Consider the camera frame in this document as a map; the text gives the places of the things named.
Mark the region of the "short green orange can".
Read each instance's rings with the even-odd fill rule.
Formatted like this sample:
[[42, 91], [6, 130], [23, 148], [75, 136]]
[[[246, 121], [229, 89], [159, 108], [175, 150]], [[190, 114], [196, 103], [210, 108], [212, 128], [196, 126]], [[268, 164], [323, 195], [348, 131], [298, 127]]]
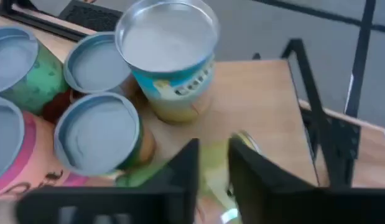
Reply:
[[84, 96], [66, 109], [53, 146], [65, 167], [90, 177], [147, 164], [156, 142], [127, 98], [104, 92]]

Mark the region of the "diced tomatoes can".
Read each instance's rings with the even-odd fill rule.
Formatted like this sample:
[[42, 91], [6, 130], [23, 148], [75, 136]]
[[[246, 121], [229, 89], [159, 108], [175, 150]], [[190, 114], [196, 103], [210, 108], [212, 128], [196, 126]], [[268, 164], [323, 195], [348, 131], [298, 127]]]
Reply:
[[118, 52], [114, 32], [97, 32], [81, 39], [63, 65], [68, 90], [47, 103], [42, 116], [56, 123], [63, 112], [81, 97], [110, 91], [132, 98], [139, 86]]

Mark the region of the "tall green oranges can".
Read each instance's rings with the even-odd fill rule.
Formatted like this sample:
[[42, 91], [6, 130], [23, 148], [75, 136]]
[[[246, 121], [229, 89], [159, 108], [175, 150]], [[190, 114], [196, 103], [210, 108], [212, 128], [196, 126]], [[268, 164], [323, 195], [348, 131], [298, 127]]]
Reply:
[[[246, 131], [231, 135], [242, 140], [245, 145], [261, 154], [259, 146]], [[199, 189], [196, 224], [242, 224], [233, 188], [228, 174], [228, 141], [211, 143], [200, 148]], [[117, 187], [137, 187], [142, 185], [170, 160], [151, 162], [134, 171], [117, 176]]]

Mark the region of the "short teal can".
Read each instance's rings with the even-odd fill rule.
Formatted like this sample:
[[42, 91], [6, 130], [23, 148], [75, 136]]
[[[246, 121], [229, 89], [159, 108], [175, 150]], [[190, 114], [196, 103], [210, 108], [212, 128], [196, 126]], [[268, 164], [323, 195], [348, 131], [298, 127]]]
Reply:
[[0, 26], [0, 96], [40, 115], [69, 89], [63, 63], [29, 30]]

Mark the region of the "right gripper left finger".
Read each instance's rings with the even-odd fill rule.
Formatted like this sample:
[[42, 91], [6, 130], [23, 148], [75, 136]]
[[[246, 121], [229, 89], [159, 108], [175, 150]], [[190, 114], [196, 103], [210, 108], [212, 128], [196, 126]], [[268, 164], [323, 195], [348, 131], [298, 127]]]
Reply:
[[42, 187], [16, 203], [18, 224], [193, 224], [199, 140], [138, 187]]

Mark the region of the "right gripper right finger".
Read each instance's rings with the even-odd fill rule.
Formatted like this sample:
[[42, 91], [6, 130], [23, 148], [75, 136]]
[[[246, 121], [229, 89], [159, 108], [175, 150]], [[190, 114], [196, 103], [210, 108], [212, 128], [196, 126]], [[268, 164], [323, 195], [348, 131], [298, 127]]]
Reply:
[[385, 224], [385, 189], [316, 187], [237, 138], [229, 176], [243, 224]]

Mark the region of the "black mesh floor mat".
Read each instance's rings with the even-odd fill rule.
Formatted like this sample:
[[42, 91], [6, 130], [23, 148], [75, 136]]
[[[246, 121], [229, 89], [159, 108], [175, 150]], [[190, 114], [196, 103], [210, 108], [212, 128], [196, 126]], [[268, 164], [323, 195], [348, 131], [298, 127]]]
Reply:
[[122, 12], [87, 2], [72, 0], [58, 16], [79, 26], [102, 31], [114, 31]]

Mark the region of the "yellow carrots can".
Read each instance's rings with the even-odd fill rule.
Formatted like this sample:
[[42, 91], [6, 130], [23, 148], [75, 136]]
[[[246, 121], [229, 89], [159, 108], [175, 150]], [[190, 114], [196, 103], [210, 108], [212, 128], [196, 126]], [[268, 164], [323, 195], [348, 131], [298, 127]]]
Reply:
[[115, 44], [159, 119], [186, 123], [211, 103], [219, 22], [203, 0], [139, 0], [115, 28]]

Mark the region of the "mixed fruit can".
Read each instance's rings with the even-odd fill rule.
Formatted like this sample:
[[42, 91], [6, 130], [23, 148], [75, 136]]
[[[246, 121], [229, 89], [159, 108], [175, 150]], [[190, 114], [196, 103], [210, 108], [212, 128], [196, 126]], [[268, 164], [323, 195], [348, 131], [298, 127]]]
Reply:
[[0, 200], [45, 186], [113, 185], [109, 177], [70, 172], [53, 151], [53, 124], [0, 97]]

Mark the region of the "wooden shelf black frame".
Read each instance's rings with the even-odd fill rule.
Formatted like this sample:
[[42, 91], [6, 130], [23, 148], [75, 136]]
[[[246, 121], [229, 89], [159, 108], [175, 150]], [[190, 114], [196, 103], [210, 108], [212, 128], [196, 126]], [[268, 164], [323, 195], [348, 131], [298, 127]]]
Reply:
[[249, 135], [273, 163], [318, 186], [352, 185], [359, 134], [322, 106], [308, 54], [291, 39], [278, 60], [217, 62], [206, 111], [186, 123], [161, 121], [141, 91], [132, 102], [157, 141], [157, 157], [173, 156], [198, 138], [204, 153], [237, 132]]

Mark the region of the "black rig frame post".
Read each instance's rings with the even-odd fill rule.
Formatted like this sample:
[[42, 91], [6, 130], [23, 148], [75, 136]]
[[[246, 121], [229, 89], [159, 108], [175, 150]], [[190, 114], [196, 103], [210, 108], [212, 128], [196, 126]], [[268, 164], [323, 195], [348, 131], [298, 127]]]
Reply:
[[375, 6], [376, 0], [366, 0], [350, 77], [344, 114], [354, 118], [358, 116]]

